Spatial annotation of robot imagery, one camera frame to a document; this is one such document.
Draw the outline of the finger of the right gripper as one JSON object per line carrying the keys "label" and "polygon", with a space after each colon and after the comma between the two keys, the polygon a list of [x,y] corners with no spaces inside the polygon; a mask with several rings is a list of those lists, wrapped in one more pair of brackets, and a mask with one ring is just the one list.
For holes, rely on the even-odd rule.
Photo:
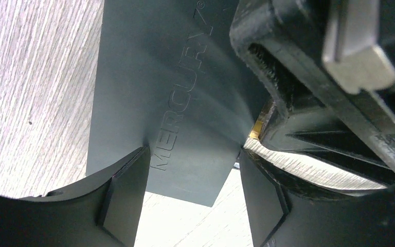
{"label": "finger of the right gripper", "polygon": [[328,73],[322,52],[332,1],[240,1],[230,27],[237,55],[272,99],[259,138],[395,184],[395,134],[381,134]]}

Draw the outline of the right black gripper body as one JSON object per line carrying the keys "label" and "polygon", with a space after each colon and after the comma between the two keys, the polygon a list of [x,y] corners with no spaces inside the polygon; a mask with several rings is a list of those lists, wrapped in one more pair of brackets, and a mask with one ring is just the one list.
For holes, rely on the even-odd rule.
{"label": "right black gripper body", "polygon": [[381,134],[395,134],[395,1],[332,1],[322,62]]}

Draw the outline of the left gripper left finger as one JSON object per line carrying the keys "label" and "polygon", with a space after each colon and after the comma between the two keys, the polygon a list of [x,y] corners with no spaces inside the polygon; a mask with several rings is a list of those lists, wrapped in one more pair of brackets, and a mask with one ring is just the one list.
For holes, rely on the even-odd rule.
{"label": "left gripper left finger", "polygon": [[0,246],[133,246],[150,149],[45,196],[0,196]]}

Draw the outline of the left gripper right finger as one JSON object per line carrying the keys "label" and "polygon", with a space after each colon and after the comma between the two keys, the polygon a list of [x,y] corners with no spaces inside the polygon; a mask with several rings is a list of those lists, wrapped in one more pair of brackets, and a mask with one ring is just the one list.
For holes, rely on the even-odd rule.
{"label": "left gripper right finger", "polygon": [[248,150],[240,173],[254,246],[395,246],[395,185],[344,195]]}

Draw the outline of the black network switch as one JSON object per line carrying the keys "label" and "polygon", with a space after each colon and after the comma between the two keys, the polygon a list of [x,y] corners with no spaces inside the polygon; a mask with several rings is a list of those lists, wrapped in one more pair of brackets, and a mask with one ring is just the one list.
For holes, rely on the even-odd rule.
{"label": "black network switch", "polygon": [[147,145],[147,191],[213,206],[268,99],[231,46],[237,6],[104,2],[87,175]]}

